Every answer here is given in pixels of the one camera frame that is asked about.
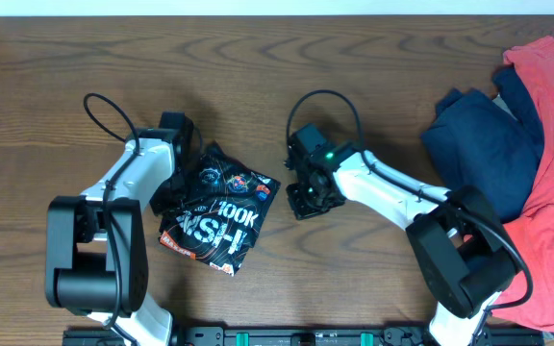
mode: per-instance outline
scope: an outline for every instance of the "red fabric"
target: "red fabric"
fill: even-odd
[[[505,225],[531,270],[534,293],[524,305],[498,309],[493,315],[554,332],[554,38],[544,37],[515,47],[504,53],[504,62],[515,65],[536,105],[544,129],[544,152],[521,217]],[[520,298],[525,286],[520,273],[497,303]]]

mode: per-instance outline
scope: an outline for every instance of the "white wall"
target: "white wall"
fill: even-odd
[[[554,0],[0,0],[0,15],[554,14]]]

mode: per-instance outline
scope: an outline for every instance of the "pile of clothes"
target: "pile of clothes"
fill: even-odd
[[[496,98],[452,90],[422,141],[447,187],[486,194],[531,270],[531,299],[493,315],[554,335],[554,38],[514,47],[504,62]],[[525,289],[520,273],[496,303]]]

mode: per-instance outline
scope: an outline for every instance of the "wooden table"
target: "wooden table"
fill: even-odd
[[[138,126],[185,111],[207,139],[282,182],[256,248],[233,279],[158,244],[144,228],[149,291],[184,323],[369,326],[428,321],[435,301],[402,231],[350,203],[295,221],[282,165],[292,105],[316,88],[357,105],[368,147],[387,164],[441,181],[418,139],[451,88],[496,93],[514,45],[554,36],[554,16],[0,18],[0,344],[56,345],[70,325],[43,293],[46,209],[93,185],[122,153],[87,118],[103,93]],[[96,114],[126,134],[95,103]],[[354,136],[339,100],[319,96],[294,127]]]

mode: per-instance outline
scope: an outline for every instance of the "table surface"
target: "table surface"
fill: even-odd
[[[144,215],[149,291],[185,324],[370,326],[428,321],[435,301],[405,234],[349,203],[297,222],[285,187],[292,105],[317,88],[357,105],[367,146],[440,185],[419,135],[452,87],[496,90],[501,54],[546,35],[554,16],[0,18],[0,344],[61,343],[95,326],[43,293],[46,209],[93,185],[122,153],[87,118],[83,96],[111,97],[138,126],[185,111],[204,138],[282,182],[256,247],[231,278],[158,244]],[[124,123],[93,106],[121,134]],[[347,107],[310,100],[294,120],[353,138]]]

